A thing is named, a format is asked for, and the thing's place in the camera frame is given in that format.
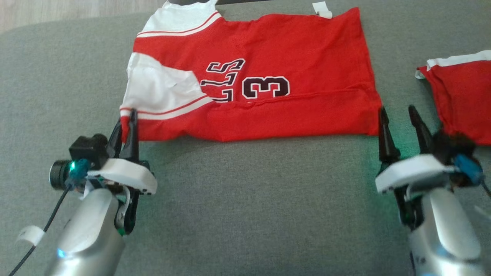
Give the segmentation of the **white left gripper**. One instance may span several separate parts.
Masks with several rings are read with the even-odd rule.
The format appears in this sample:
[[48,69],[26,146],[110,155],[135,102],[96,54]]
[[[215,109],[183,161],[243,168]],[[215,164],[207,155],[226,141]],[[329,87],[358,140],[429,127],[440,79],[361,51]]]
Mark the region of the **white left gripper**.
[[100,176],[104,180],[132,187],[144,194],[154,195],[158,187],[156,177],[149,168],[131,162],[140,161],[137,123],[137,110],[131,109],[127,138],[122,148],[122,126],[121,120],[118,119],[106,145],[106,152],[110,158],[101,168],[89,170],[87,176]]

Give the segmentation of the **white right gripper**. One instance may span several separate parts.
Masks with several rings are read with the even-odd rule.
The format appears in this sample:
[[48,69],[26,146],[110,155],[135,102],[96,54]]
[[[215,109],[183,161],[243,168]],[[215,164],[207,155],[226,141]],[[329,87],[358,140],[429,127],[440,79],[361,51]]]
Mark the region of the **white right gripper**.
[[389,129],[385,107],[379,110],[379,160],[381,169],[375,178],[379,194],[403,188],[403,193],[433,190],[450,184],[450,175],[458,171],[454,165],[443,165],[434,155],[433,136],[414,105],[409,105],[410,121],[419,141],[421,155],[400,160]]

